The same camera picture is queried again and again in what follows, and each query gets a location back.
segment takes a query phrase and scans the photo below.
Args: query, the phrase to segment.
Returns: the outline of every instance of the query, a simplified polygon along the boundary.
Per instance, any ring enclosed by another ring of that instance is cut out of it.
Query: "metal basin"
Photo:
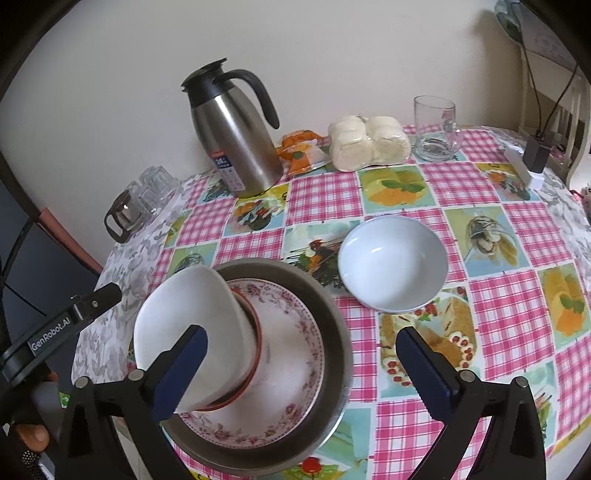
[[[291,290],[308,307],[324,343],[326,366],[320,393],[302,423],[281,440],[255,449],[229,449],[197,436],[178,415],[162,423],[167,434],[194,460],[238,476],[276,473],[302,462],[340,422],[349,397],[353,353],[339,309],[311,276],[283,262],[263,258],[234,260],[215,267],[226,280],[260,278]]]

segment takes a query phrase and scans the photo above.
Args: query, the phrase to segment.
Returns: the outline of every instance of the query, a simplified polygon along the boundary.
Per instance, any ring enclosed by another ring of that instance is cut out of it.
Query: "metal screw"
[[[142,380],[143,377],[144,377],[144,371],[140,370],[139,368],[132,370],[131,372],[129,372],[129,375],[127,375],[127,378],[129,378],[132,382],[137,382],[138,380]]]
[[[460,378],[464,381],[464,382],[474,382],[474,380],[476,379],[476,375],[474,374],[473,371],[471,370],[462,370],[460,372]]]
[[[80,377],[78,380],[76,380],[74,385],[76,388],[84,388],[88,385],[88,377]]]
[[[525,388],[529,385],[527,378],[525,377],[515,377],[515,383],[517,383],[517,385],[519,385],[521,388]]]

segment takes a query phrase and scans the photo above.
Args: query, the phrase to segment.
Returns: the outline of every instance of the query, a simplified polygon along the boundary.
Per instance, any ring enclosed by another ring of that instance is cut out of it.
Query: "black carafe lid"
[[[227,59],[221,59],[208,63],[185,78],[181,87],[183,88],[183,92],[187,92],[189,95],[191,108],[195,108],[210,101],[218,95],[227,92],[234,86],[230,80],[224,82],[218,80],[215,82],[216,77],[223,73],[222,63],[226,60]]]

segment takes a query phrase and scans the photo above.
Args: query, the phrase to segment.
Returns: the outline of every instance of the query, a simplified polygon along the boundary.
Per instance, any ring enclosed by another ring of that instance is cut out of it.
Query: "carafe label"
[[[238,176],[238,172],[232,166],[232,162],[223,151],[217,151],[210,154],[211,159],[216,164],[217,169],[220,172],[220,175],[223,178],[223,181],[226,182],[228,188],[233,192],[240,192],[245,190],[245,186],[242,183],[242,180]]]

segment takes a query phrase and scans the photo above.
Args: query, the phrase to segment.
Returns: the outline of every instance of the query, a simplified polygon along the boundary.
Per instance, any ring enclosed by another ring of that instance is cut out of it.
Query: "tablecloth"
[[[414,133],[412,127],[406,130]],[[550,458],[591,419],[586,284],[591,230],[581,224],[580,232],[573,233],[569,223],[574,240],[561,231],[548,206],[556,210],[572,200],[566,200],[564,186],[556,186],[549,172],[541,192],[523,187],[502,153],[511,138],[502,131],[470,129],[462,149],[446,163],[412,155],[400,166],[357,173],[323,167],[292,180],[285,177],[251,199],[234,199],[216,173],[191,179],[184,184],[184,210],[171,227],[163,222],[152,229],[140,248],[118,245],[113,250],[98,286],[115,281],[124,300],[80,335],[73,380],[88,375],[112,381],[125,375],[137,311],[146,295],[175,271],[245,257],[287,261],[310,271],[333,294],[353,346],[350,403],[335,435],[314,455],[322,469],[313,477],[405,479],[442,424],[429,418],[388,348],[402,320],[359,304],[344,289],[335,262],[325,262],[326,268],[310,266],[315,255],[335,254],[339,241],[359,222],[404,215],[440,237],[450,269],[435,301],[403,320],[420,326],[432,348],[483,380],[525,375]],[[560,193],[549,201],[549,190]],[[579,221],[572,205],[559,215]],[[482,228],[492,236],[471,241]],[[487,419],[479,423],[457,478],[469,472],[487,425]],[[192,470],[211,478],[231,477],[176,448]],[[273,477],[311,478],[306,465]]]

